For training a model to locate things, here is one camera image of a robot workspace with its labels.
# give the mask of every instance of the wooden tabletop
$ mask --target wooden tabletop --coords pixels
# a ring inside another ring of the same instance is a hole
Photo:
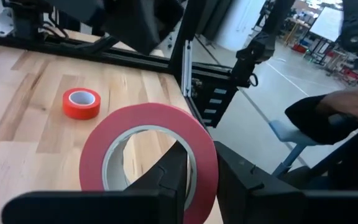
[[[98,39],[78,32],[69,35]],[[122,43],[115,47],[129,49]],[[160,50],[153,54],[162,56]],[[101,95],[97,118],[76,121],[62,113],[63,92],[73,87]],[[0,211],[24,192],[80,190],[79,160],[90,132],[109,113],[145,102],[189,112],[171,75],[0,46]],[[124,153],[129,180],[146,172],[173,142],[153,131],[132,137]],[[220,223],[219,208],[214,210],[218,213],[208,223]]]

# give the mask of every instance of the concrete floor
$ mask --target concrete floor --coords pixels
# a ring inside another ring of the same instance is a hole
[[[83,26],[81,30],[90,33],[89,27]],[[172,43],[176,34],[172,34]],[[170,57],[172,52],[167,47],[168,42],[166,40],[160,46],[166,57]],[[203,44],[205,41],[202,37],[194,39],[193,61],[234,66],[235,52],[216,45],[204,47]],[[284,114],[285,108],[304,97],[326,94],[345,86],[327,77],[324,71],[303,60],[302,55],[280,43],[276,45],[273,58],[258,65],[255,73],[259,86],[240,88],[217,128],[210,128],[209,131],[215,140],[271,172],[284,160],[293,145],[281,143],[269,128],[268,121],[279,119],[291,125]],[[309,147],[294,167],[313,167],[340,144],[342,142],[335,146]]]

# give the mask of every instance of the metal bracket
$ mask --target metal bracket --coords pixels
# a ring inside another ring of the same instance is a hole
[[[0,13],[0,37],[6,37],[14,30],[11,9],[4,9]]]
[[[186,40],[183,47],[183,60],[181,70],[181,92],[183,96],[191,97],[191,70],[192,70],[192,56],[193,56],[193,43]]]

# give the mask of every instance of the black metal frame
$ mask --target black metal frame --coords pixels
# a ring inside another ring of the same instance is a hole
[[[153,72],[168,73],[174,75],[180,86],[183,46],[185,45],[186,40],[192,41],[194,39],[198,25],[195,21],[199,21],[201,19],[205,4],[206,0],[188,0],[188,5],[178,31],[177,41],[175,42],[171,58],[147,56],[134,51],[122,50],[114,47],[101,53],[90,54],[85,50],[74,48],[75,46],[79,46],[85,42],[73,39],[63,40],[54,36],[48,36],[43,42],[22,40],[9,36],[0,37],[0,45],[46,54],[55,54],[95,62],[121,65]],[[218,107],[219,110],[216,114],[206,114],[202,112],[204,109],[199,111],[201,105],[202,108],[204,108],[205,105],[209,104],[210,98],[205,97],[212,95],[212,93],[203,93],[194,97],[185,97],[193,115],[195,115],[200,121],[211,120],[211,122],[208,122],[205,125],[216,127],[221,119],[221,116],[225,112],[227,105],[230,103],[232,96],[234,95],[232,93],[237,91],[235,80],[230,78],[230,72],[227,70],[200,65],[197,63],[193,63],[192,77],[194,80],[201,80],[204,84],[212,85],[219,89],[225,89],[228,93],[231,93],[222,94],[220,96],[224,103],[214,105],[214,107]]]

